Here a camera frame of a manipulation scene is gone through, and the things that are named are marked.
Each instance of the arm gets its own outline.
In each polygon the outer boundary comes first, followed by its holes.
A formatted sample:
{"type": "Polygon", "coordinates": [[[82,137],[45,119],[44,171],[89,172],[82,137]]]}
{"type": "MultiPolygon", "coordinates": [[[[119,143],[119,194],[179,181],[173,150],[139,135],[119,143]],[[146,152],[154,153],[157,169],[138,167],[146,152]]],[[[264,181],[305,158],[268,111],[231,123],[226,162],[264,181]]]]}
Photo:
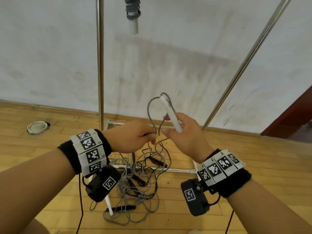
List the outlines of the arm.
{"type": "MultiPolygon", "coordinates": [[[[194,119],[182,113],[176,113],[176,116],[182,122],[182,133],[171,129],[163,130],[163,133],[182,153],[202,163],[214,150],[194,119]]],[[[310,224],[253,180],[231,194],[227,200],[249,234],[312,233],[310,224]]]]}
{"type": "MultiPolygon", "coordinates": [[[[155,144],[154,129],[133,121],[103,131],[113,152],[132,153],[155,144]]],[[[67,157],[54,149],[0,173],[0,233],[21,232],[68,184],[75,172],[67,157]]]]}

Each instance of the person's left hand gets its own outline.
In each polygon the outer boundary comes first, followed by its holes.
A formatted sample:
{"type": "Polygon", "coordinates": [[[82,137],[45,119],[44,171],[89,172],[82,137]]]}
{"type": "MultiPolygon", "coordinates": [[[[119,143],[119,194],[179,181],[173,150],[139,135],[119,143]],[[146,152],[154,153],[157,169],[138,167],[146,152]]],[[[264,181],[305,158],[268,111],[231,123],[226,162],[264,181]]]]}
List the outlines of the person's left hand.
{"type": "Polygon", "coordinates": [[[156,143],[154,128],[141,121],[132,121],[102,131],[113,152],[133,153],[141,149],[147,142],[156,143]]]}

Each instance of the white wall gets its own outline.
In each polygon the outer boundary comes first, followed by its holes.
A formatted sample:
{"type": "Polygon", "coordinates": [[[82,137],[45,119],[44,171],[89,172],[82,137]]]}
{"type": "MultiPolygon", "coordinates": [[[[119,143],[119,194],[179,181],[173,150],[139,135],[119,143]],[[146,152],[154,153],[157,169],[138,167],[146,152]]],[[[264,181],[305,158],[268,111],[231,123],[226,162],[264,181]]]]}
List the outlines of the white wall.
{"type": "MultiPolygon", "coordinates": [[[[167,92],[203,124],[280,0],[105,0],[104,111],[167,92]]],[[[210,126],[260,133],[311,84],[311,0],[292,0],[210,126]]],[[[95,0],[0,0],[0,98],[97,111],[95,0]]],[[[151,105],[154,119],[165,113],[151,105]]]]}

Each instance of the wooden baseboard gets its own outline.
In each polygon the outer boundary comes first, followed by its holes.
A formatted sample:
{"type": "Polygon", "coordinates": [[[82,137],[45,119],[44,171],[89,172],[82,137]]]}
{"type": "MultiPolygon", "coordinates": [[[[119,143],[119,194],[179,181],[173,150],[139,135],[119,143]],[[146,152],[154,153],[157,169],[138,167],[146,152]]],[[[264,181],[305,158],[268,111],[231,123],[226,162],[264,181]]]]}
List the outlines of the wooden baseboard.
{"type": "MultiPolygon", "coordinates": [[[[53,112],[53,113],[61,113],[61,114],[79,115],[83,117],[97,117],[97,118],[99,117],[98,112],[51,107],[51,106],[37,105],[37,104],[19,103],[19,102],[5,101],[5,100],[0,100],[0,108],[21,108],[21,109],[31,109],[35,111],[41,111],[41,112],[53,112]]],[[[117,114],[104,113],[104,118],[111,119],[111,120],[121,120],[121,121],[139,120],[147,124],[150,124],[150,120],[146,118],[130,117],[130,116],[117,115],[117,114]]],[[[153,122],[155,123],[155,125],[160,125],[162,121],[153,120],[153,122]]],[[[172,126],[172,123],[164,122],[163,125],[172,126]]],[[[221,129],[221,128],[215,128],[215,127],[207,127],[205,130],[212,132],[212,133],[260,137],[260,134],[257,134],[257,133],[243,132],[243,131],[237,131],[237,130],[227,130],[227,129],[221,129]]]]}

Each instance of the metal frame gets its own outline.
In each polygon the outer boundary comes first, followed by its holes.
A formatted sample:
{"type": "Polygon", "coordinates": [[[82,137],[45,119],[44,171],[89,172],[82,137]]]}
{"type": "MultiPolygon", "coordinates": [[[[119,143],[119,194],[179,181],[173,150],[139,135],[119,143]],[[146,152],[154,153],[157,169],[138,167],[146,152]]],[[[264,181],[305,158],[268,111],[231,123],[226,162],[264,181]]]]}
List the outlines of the metal frame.
{"type": "MultiPolygon", "coordinates": [[[[230,84],[226,88],[225,92],[219,99],[217,105],[214,107],[209,117],[207,118],[205,124],[202,126],[202,130],[209,125],[212,121],[225,99],[228,97],[237,81],[241,77],[241,75],[246,70],[247,66],[251,62],[252,58],[255,56],[256,52],[261,47],[263,41],[267,38],[268,34],[271,32],[272,28],[275,26],[276,22],[279,20],[280,16],[283,14],[284,10],[288,6],[291,0],[281,0],[279,5],[276,7],[273,15],[269,19],[268,23],[264,27],[263,31],[259,35],[258,39],[252,46],[248,55],[244,59],[241,66],[238,68],[236,74],[231,80],[230,84]]],[[[104,0],[96,0],[96,23],[97,23],[97,51],[98,51],[98,84],[99,84],[99,127],[103,130],[104,125],[104,85],[103,85],[103,74],[104,74],[104,0]]],[[[114,122],[111,120],[106,121],[105,129],[108,128],[109,125],[123,125],[124,123],[114,122]]],[[[116,168],[125,167],[124,165],[114,165],[116,168]]],[[[196,173],[195,169],[168,169],[168,172],[180,172],[180,173],[196,173]]]]}

